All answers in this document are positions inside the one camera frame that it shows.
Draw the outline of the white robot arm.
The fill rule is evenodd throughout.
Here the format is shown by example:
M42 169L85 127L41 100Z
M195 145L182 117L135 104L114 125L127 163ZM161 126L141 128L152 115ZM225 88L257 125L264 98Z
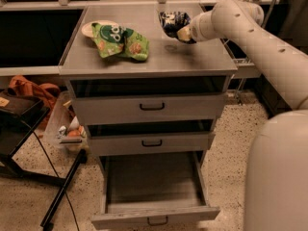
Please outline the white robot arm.
M176 35L233 41L262 78L256 93L272 113L253 140L244 188L244 231L308 231L308 56L262 27L255 3L220 0Z

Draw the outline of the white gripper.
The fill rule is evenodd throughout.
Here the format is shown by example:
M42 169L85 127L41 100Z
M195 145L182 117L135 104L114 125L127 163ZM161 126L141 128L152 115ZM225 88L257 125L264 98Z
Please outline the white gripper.
M195 16L190 26L187 25L177 32L177 37L184 42L189 42L192 38L195 41L214 39L216 32L212 23L212 13L205 12Z

